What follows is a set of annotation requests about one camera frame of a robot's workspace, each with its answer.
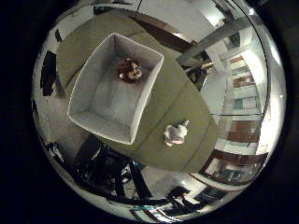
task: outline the plush toy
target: plush toy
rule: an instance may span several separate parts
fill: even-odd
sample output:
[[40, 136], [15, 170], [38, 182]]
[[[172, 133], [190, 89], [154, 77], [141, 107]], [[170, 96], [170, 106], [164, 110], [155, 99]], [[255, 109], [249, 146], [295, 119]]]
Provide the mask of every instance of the plush toy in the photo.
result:
[[124, 59], [118, 69], [119, 78], [128, 83], [136, 83], [142, 76], [140, 63], [134, 59]]
[[171, 147], [174, 144], [183, 144], [185, 142], [185, 136], [187, 135], [187, 125], [189, 121], [186, 119], [182, 124], [179, 124], [178, 127], [172, 125], [167, 125], [164, 135], [165, 143]]

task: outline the small white object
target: small white object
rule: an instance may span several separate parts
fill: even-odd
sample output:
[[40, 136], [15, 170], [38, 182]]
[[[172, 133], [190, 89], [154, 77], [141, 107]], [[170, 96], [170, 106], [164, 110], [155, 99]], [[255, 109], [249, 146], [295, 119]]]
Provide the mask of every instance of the small white object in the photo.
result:
[[172, 125], [167, 125], [164, 135], [165, 143], [167, 146], [171, 147], [174, 144], [183, 144], [185, 142], [185, 136], [187, 135], [187, 125], [189, 121], [186, 119], [182, 124], [179, 124], [178, 127]]

